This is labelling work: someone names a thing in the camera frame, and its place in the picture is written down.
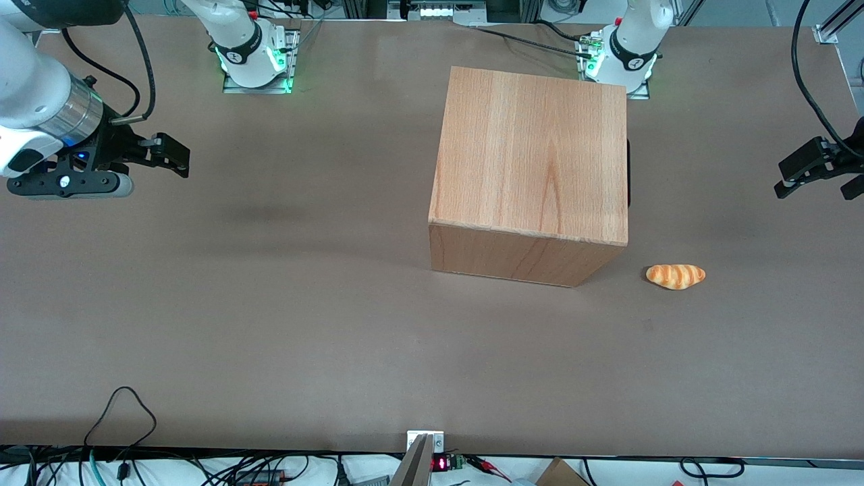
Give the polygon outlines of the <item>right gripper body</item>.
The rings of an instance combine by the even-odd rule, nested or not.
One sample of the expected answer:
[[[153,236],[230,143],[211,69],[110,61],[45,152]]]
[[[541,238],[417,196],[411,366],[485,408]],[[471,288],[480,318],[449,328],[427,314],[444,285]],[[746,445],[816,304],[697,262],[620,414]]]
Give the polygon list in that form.
[[[146,164],[142,141],[129,127],[111,124],[100,124],[89,135],[72,130],[62,136],[2,127],[2,176],[129,175],[130,164]]]

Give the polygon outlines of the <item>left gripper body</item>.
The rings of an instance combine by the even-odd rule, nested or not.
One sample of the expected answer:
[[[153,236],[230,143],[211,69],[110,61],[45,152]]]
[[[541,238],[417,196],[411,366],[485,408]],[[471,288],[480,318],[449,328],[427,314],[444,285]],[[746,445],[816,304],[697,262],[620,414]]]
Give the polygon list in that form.
[[[850,136],[843,139],[845,148],[840,147],[839,142],[823,141],[823,147],[827,150],[825,156],[825,167],[828,178],[836,178],[840,175],[862,174],[863,164],[863,117],[859,117],[855,128]]]

